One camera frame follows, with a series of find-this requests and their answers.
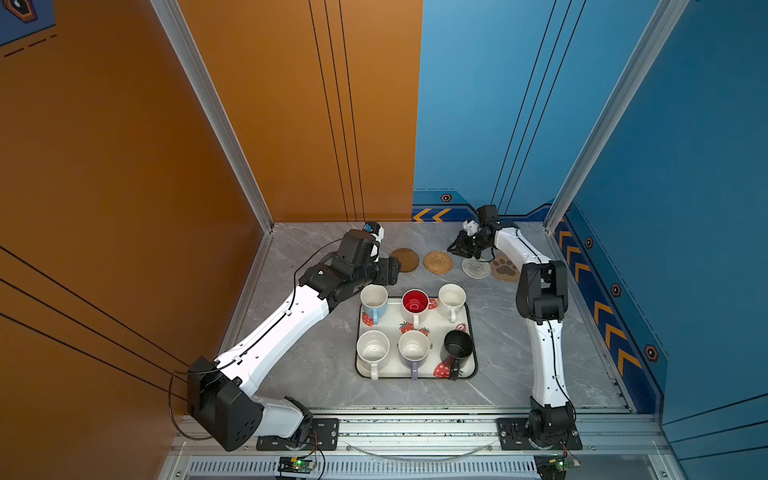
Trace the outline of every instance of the robotic arm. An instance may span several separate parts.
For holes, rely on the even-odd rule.
[[[561,348],[562,322],[568,309],[567,267],[539,252],[513,222],[500,220],[494,205],[479,208],[478,219],[479,223],[464,222],[464,230],[448,252],[479,259],[483,250],[494,247],[520,270],[515,303],[520,315],[529,319],[534,360],[528,438],[538,448],[565,445],[576,431],[576,413],[565,388]]]
[[[370,283],[394,285],[400,262],[379,259],[384,229],[367,222],[339,249],[306,270],[286,300],[249,336],[213,362],[188,370],[188,411],[228,452],[251,436],[275,435],[297,445],[310,434],[312,414],[296,400],[254,397],[277,360],[313,325]]]

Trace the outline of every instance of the light blue mug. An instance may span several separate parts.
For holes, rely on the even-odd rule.
[[[387,306],[386,288],[381,285],[368,285],[360,292],[362,313],[373,319],[373,324],[378,325],[379,319],[384,316]]]

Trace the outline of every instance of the orange wall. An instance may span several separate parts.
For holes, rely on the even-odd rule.
[[[258,223],[149,2],[55,10],[54,38],[0,56],[0,245],[183,361],[210,358]],[[185,369],[2,251],[0,278]],[[0,318],[0,476],[154,478],[169,375],[4,283],[0,312],[160,387]]]
[[[421,1],[180,4],[275,220],[410,219]]]

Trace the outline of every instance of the yellow chevron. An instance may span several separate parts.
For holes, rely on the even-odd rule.
[[[442,218],[440,218],[440,217],[441,217],[443,214],[446,214],[446,213],[448,213],[449,211],[451,211],[451,209],[450,209],[450,208],[446,208],[445,210],[443,210],[442,212],[440,212],[439,214],[435,215],[435,216],[434,216],[434,217],[432,217],[432,218],[435,220],[435,222],[442,222]]]
[[[571,253],[581,253],[581,250],[579,250],[577,247],[568,247],[566,248],[568,255],[565,257],[565,262],[568,264],[568,266],[571,265]]]
[[[608,349],[611,349],[611,334],[619,335],[623,339],[627,339],[627,336],[624,335],[624,332],[619,330],[613,325],[609,325],[608,323],[605,324],[605,345],[608,347]]]
[[[594,323],[595,323],[595,325],[599,324],[599,322],[598,322],[598,314],[600,313],[600,310],[602,310],[604,312],[608,312],[611,315],[614,314],[614,311],[611,310],[611,308],[608,305],[606,305],[605,303],[595,302],[594,303]]]
[[[563,250],[563,237],[573,237],[573,234],[565,230],[560,232],[560,250]]]
[[[592,269],[589,268],[588,265],[584,265],[583,263],[576,262],[576,283],[578,283],[578,273],[579,270],[586,270],[588,272],[591,272]]]
[[[426,214],[430,210],[431,208],[425,208],[424,210],[418,212],[416,215],[414,215],[413,220],[416,220],[417,222],[423,222],[424,220],[422,220],[422,215]]]
[[[634,358],[629,353],[626,353],[622,349],[619,349],[619,373],[621,376],[624,376],[624,360],[629,360],[630,362],[634,363],[634,365],[638,369],[642,369],[643,367],[640,365],[640,360]]]

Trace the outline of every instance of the round coaster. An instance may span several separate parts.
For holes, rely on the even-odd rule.
[[[491,262],[491,270],[493,270],[493,276],[499,280],[513,283],[520,280],[520,271],[503,253],[496,255],[496,259]]]
[[[424,256],[424,267],[432,273],[442,275],[451,271],[453,260],[445,252],[429,252]]]
[[[390,257],[400,260],[400,273],[408,273],[419,266],[419,254],[409,248],[399,248]]]
[[[474,258],[462,260],[462,270],[468,276],[480,280],[491,274],[491,265],[488,262],[480,262]]]

